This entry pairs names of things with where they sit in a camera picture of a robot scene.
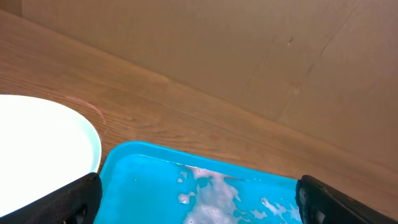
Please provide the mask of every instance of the blue container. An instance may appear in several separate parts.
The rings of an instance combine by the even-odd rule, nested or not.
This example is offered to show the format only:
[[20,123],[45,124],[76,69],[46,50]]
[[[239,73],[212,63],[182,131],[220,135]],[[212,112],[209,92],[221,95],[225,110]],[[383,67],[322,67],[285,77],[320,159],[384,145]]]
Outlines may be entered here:
[[301,223],[297,181],[146,142],[114,148],[95,224]]

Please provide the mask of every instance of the wooden surface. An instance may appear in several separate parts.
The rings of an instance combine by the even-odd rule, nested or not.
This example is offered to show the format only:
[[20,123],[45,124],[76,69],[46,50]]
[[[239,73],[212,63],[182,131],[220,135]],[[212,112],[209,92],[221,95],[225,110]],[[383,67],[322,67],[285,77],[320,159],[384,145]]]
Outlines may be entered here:
[[101,136],[101,164],[119,143],[149,141],[287,177],[310,174],[398,219],[391,169],[2,11],[0,34],[0,93],[86,116]]
[[396,0],[0,0],[398,172]]

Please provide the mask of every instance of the brown cardboard panel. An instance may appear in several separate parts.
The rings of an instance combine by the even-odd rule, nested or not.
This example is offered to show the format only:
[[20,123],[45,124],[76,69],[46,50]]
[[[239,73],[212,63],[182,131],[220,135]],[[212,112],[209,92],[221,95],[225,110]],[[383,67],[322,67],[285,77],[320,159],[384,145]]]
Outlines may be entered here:
[[357,0],[297,1],[239,103],[275,119],[357,5]]
[[236,102],[293,0],[25,0],[25,18]]
[[21,16],[22,0],[0,0],[0,9]]
[[398,170],[397,1],[363,1],[279,121]]

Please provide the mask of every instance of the blue water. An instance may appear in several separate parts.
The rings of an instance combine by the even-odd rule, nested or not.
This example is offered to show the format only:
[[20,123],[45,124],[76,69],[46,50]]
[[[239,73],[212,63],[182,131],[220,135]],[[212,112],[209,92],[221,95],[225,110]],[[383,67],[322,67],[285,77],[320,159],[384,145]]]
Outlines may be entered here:
[[103,184],[95,224],[301,223],[294,189],[131,154]]

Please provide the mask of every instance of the blue tray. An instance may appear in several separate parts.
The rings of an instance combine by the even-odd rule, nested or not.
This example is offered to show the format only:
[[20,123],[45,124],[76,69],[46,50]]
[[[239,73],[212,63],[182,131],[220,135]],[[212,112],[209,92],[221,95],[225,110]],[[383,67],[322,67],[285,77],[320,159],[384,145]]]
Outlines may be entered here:
[[147,142],[114,148],[95,224],[301,223],[296,180]]

